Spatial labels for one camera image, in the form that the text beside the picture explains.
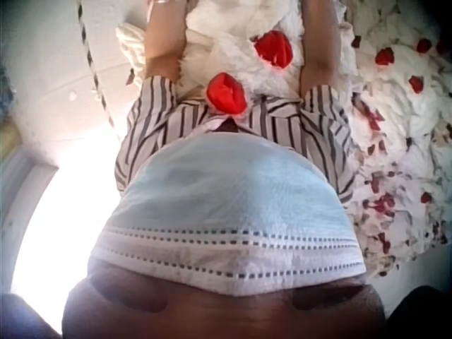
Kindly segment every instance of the white bedding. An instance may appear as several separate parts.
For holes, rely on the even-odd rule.
[[[348,213],[369,273],[385,275],[449,239],[452,215],[444,207],[451,198],[452,147],[446,127],[448,121],[452,123],[452,68],[434,48],[439,41],[437,28],[409,7],[412,1],[346,2],[348,22],[345,7],[337,3],[342,42],[340,99],[350,119],[358,170]],[[240,80],[251,98],[296,96],[303,64],[297,38],[303,33],[298,3],[200,0],[187,18],[179,94],[204,88],[213,76],[226,71]],[[355,41],[349,22],[359,36]],[[268,68],[250,40],[272,29],[283,31],[295,51],[285,71]],[[142,75],[143,31],[126,24],[117,34],[121,49]],[[422,38],[433,44],[425,54],[417,52]],[[377,54],[388,47],[394,63],[378,66]],[[418,94],[410,84],[413,76],[417,85],[423,83]],[[136,83],[141,84],[140,76]],[[374,130],[363,114],[366,106]]]

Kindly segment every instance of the striped garment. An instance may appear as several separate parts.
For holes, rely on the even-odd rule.
[[[177,102],[172,81],[161,76],[146,79],[127,117],[128,133],[116,161],[119,192],[123,194],[140,166],[159,149],[181,138],[217,131],[226,120],[201,99]],[[266,138],[306,157],[325,174],[343,204],[352,198],[355,173],[347,165],[350,127],[330,86],[312,88],[304,100],[262,97],[235,123],[238,133]]]

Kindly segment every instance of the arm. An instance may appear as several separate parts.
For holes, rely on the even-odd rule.
[[[145,35],[145,77],[163,76],[176,82],[185,48],[186,0],[153,6]]]
[[[333,0],[303,0],[304,58],[301,96],[316,85],[334,87],[340,65],[340,34]]]

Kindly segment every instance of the blue surgical mask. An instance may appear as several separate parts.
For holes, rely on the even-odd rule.
[[[263,138],[209,133],[140,168],[92,255],[224,295],[329,283],[365,272],[333,187]]]

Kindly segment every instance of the rose petal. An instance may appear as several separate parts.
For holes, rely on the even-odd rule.
[[[394,51],[390,47],[382,49],[375,57],[375,62],[379,66],[389,66],[394,64],[394,61]]]
[[[394,197],[392,195],[390,195],[389,193],[386,193],[383,196],[383,200],[388,205],[389,208],[393,208],[394,206],[396,206],[396,202],[394,201]]]
[[[359,48],[361,46],[361,35],[356,35],[355,39],[352,42],[353,48]]]
[[[428,39],[421,39],[418,43],[417,43],[417,52],[420,54],[425,54],[427,53],[430,49],[432,48],[432,42]]]
[[[220,73],[207,87],[207,98],[218,111],[238,115],[247,107],[242,85],[227,73]]]
[[[374,154],[374,152],[375,152],[375,145],[372,145],[372,146],[370,146],[369,148],[367,148],[367,153],[368,153],[369,155]]]
[[[382,233],[378,233],[377,234],[377,237],[379,238],[379,240],[381,241],[381,242],[385,242],[386,241],[386,235],[382,232]]]
[[[272,30],[256,41],[258,55],[272,66],[285,69],[293,60],[292,46],[279,30]]]
[[[372,131],[376,131],[376,132],[381,131],[380,126],[376,122],[376,120],[373,120],[373,119],[369,120],[369,126]]]
[[[384,254],[388,254],[390,249],[391,249],[391,243],[390,242],[384,242],[384,244],[383,244],[383,253]]]
[[[410,79],[410,85],[415,93],[419,94],[424,90],[424,79],[418,76],[412,76]]]
[[[379,141],[379,150],[381,152],[386,152],[386,146],[384,145],[384,141],[383,140]]]
[[[380,192],[380,188],[379,188],[379,180],[376,177],[372,178],[372,181],[370,183],[370,186],[372,188],[372,191],[377,194],[378,192]]]
[[[433,201],[432,195],[428,192],[425,192],[421,196],[421,203],[431,203]]]

